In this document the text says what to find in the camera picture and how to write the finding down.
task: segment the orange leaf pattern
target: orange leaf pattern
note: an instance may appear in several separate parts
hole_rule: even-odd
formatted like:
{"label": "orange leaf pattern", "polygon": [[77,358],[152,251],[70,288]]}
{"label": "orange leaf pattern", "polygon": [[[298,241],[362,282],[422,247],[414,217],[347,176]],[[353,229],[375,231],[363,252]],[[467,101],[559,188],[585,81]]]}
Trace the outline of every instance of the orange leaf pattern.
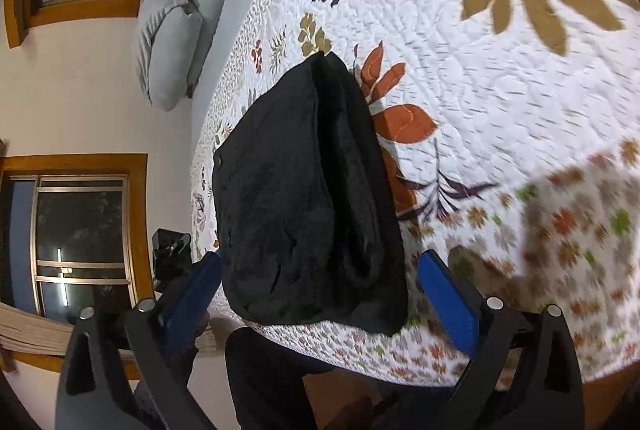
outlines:
{"label": "orange leaf pattern", "polygon": [[396,143],[418,143],[435,132],[436,124],[422,108],[395,105],[373,116],[376,132]]}
{"label": "orange leaf pattern", "polygon": [[558,235],[568,235],[575,228],[575,215],[563,208],[554,213],[553,223]]}
{"label": "orange leaf pattern", "polygon": [[370,102],[374,103],[381,97],[384,97],[389,90],[400,82],[402,76],[404,76],[404,63],[396,63],[382,76],[382,79],[375,84],[371,90]]}
{"label": "orange leaf pattern", "polygon": [[396,160],[385,149],[382,149],[382,159],[385,163],[386,178],[391,186],[391,193],[394,197],[394,204],[396,205],[396,211],[405,211],[414,207],[416,204],[415,194],[405,188],[402,182],[398,179],[400,170],[396,165]]}
{"label": "orange leaf pattern", "polygon": [[362,93],[369,95],[371,87],[380,77],[380,68],[382,67],[382,42],[378,47],[374,48],[367,59],[364,60],[360,77],[362,78]]}

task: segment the green leaf pattern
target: green leaf pattern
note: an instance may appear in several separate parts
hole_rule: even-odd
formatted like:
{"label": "green leaf pattern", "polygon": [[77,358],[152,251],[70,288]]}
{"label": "green leaf pattern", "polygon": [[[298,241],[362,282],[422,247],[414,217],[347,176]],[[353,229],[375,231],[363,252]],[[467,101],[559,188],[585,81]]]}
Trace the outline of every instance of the green leaf pattern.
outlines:
{"label": "green leaf pattern", "polygon": [[609,217],[611,230],[618,236],[623,236],[631,228],[631,219],[629,213],[624,209],[616,211],[615,215]]}
{"label": "green leaf pattern", "polygon": [[311,13],[305,14],[300,19],[298,43],[305,58],[320,50],[325,53],[331,50],[331,40],[327,39],[322,28],[316,27],[314,16]]}

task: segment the black cloth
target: black cloth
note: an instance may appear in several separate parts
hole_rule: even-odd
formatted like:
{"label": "black cloth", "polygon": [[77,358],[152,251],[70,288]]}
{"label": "black cloth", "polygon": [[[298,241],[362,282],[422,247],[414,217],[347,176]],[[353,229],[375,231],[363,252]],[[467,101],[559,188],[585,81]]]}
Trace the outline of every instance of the black cloth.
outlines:
{"label": "black cloth", "polygon": [[404,250],[382,153],[334,54],[292,68],[214,153],[231,308],[264,325],[332,320],[388,335],[407,316]]}
{"label": "black cloth", "polygon": [[302,381],[334,369],[243,327],[225,347],[226,376],[242,430],[317,430]]}
{"label": "black cloth", "polygon": [[[318,430],[302,378],[335,367],[244,327],[226,341],[226,375],[242,430]],[[428,428],[450,388],[376,381],[383,401],[371,430]]]}
{"label": "black cloth", "polygon": [[[191,376],[191,370],[193,370],[193,361],[196,359],[198,349],[195,346],[191,346],[185,350],[180,356],[171,360],[169,368],[174,376],[176,383],[183,384],[184,386],[189,383]],[[133,391],[133,398],[136,401],[138,407],[138,419],[142,421],[150,430],[165,430],[166,427],[162,422],[156,406],[151,399],[151,394],[146,387],[145,381],[140,380],[136,385],[136,389]]]}

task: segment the quilted bedspread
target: quilted bedspread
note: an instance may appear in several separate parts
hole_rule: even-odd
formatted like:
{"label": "quilted bedspread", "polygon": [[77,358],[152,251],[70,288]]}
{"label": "quilted bedspread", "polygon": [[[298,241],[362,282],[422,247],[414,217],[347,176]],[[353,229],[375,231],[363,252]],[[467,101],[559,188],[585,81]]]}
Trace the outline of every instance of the quilted bedspread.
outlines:
{"label": "quilted bedspread", "polygon": [[[254,0],[193,161],[194,254],[218,246],[212,153],[254,100],[318,50],[352,66],[378,132],[406,251],[393,337],[323,322],[251,324],[396,383],[466,365],[416,283],[433,248],[482,293],[561,306],[582,376],[640,357],[637,0]],[[236,317],[220,290],[214,307]],[[513,376],[508,360],[502,386]]]}

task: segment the blue gripper pad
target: blue gripper pad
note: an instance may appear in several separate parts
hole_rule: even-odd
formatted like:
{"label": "blue gripper pad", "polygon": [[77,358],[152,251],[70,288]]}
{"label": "blue gripper pad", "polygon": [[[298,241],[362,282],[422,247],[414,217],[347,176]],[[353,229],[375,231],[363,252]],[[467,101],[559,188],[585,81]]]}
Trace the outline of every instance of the blue gripper pad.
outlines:
{"label": "blue gripper pad", "polygon": [[[473,306],[465,303],[458,290],[456,282],[461,279],[455,277],[438,254],[431,250],[420,256],[417,274],[420,286],[454,347],[472,357],[478,348],[479,322]],[[475,295],[482,299],[475,291],[470,295],[472,301],[476,300]]]}
{"label": "blue gripper pad", "polygon": [[161,323],[166,332],[162,354],[167,358],[178,356],[193,343],[193,334],[222,281],[220,255],[207,252],[202,260],[198,270],[189,276],[180,298],[163,313]]}

